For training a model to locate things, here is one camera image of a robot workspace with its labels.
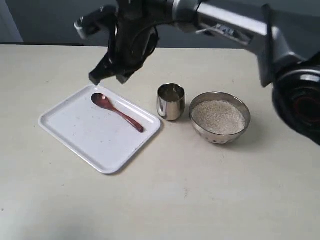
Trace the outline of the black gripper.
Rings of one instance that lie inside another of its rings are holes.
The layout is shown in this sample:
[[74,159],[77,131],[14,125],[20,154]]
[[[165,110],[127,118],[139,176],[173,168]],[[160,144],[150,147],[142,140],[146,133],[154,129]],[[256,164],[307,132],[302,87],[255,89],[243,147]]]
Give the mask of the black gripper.
[[139,71],[158,44],[156,26],[172,24],[172,0],[118,0],[106,7],[108,52],[88,74],[94,85],[116,77],[125,84]]

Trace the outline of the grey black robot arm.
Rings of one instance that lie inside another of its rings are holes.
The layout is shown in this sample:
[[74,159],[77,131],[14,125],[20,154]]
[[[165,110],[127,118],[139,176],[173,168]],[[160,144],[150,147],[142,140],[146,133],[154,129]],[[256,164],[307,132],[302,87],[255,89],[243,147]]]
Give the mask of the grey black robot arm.
[[120,0],[104,16],[108,51],[89,80],[125,83],[158,43],[157,26],[222,37],[254,54],[260,82],[272,85],[279,117],[294,131],[320,142],[320,20],[273,10],[249,10],[215,0]]

